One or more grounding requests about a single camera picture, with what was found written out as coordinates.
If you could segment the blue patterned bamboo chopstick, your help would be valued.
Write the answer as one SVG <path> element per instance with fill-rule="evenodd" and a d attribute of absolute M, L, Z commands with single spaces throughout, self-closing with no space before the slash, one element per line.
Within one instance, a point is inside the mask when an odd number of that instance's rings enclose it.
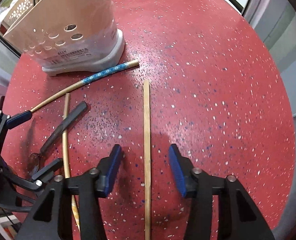
<path fill-rule="evenodd" d="M 40 104 L 36 105 L 35 107 L 33 107 L 31 109 L 31 112 L 34 113 L 35 111 L 39 110 L 41 107 L 44 107 L 45 105 L 47 105 L 48 103 L 60 98 L 61 96 L 65 95 L 66 93 L 72 92 L 73 90 L 76 90 L 80 87 L 83 87 L 85 85 L 88 85 L 94 81 L 97 81 L 99 79 L 102 79 L 106 76 L 110 76 L 112 74 L 130 69 L 130 68 L 134 68 L 134 67 L 138 67 L 139 66 L 139 61 L 138 60 L 133 60 L 133 61 L 129 61 L 129 62 L 125 62 L 122 64 L 119 64 L 115 67 L 111 67 L 108 68 L 106 70 L 103 70 L 101 72 L 98 72 L 96 74 L 93 74 L 89 77 L 84 78 L 81 81 L 78 81 L 77 83 L 74 83 L 72 85 L 70 85 L 69 87 L 64 88 L 63 90 L 57 92 L 56 94 L 53 94 L 51 97 L 47 98 L 46 100 L 42 101 Z"/>

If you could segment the beige plastic storage cart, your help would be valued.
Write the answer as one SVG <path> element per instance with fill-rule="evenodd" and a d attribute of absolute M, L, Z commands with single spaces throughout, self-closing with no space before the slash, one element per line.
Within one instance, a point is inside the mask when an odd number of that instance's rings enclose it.
<path fill-rule="evenodd" d="M 28 12 L 34 5 L 34 0 L 11 0 L 8 7 L 1 7 L 0 24 L 4 23 L 10 27 L 24 13 Z"/>

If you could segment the dark spoon under chopsticks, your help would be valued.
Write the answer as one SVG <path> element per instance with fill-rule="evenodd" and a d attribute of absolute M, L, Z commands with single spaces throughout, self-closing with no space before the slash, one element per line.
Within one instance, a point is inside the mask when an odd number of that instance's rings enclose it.
<path fill-rule="evenodd" d="M 42 160 L 46 158 L 48 150 L 57 141 L 57 139 L 67 130 L 76 119 L 87 109 L 85 101 L 80 102 L 71 112 L 69 112 L 69 102 L 64 103 L 63 121 L 57 126 L 49 138 L 41 146 L 38 153 L 30 154 L 28 158 L 28 174 L 33 176 L 41 169 Z"/>

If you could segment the bamboo chopstick yellow end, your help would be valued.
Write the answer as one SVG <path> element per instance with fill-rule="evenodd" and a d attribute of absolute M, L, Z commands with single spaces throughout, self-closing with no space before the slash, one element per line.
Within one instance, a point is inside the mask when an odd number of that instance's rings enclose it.
<path fill-rule="evenodd" d="M 70 94 L 66 93 L 65 100 L 64 100 L 64 110 L 63 110 L 63 120 L 65 120 L 69 114 L 69 101 L 70 101 Z M 69 164 L 69 152 L 68 152 L 68 130 L 64 130 L 62 134 L 62 148 L 63 148 L 63 167 L 64 167 L 64 176 L 65 178 L 70 178 L 70 164 Z M 78 207 L 76 204 L 76 197 L 72 195 L 71 197 L 71 209 L 72 214 L 75 219 L 76 225 L 80 230 L 79 226 L 79 213 Z"/>

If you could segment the beige utensil holder caddy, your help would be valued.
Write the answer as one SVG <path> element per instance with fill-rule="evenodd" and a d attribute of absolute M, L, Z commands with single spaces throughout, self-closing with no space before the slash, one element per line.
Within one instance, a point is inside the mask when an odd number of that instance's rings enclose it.
<path fill-rule="evenodd" d="M 125 44 L 112 0 L 41 0 L 4 38 L 49 76 L 116 66 Z"/>

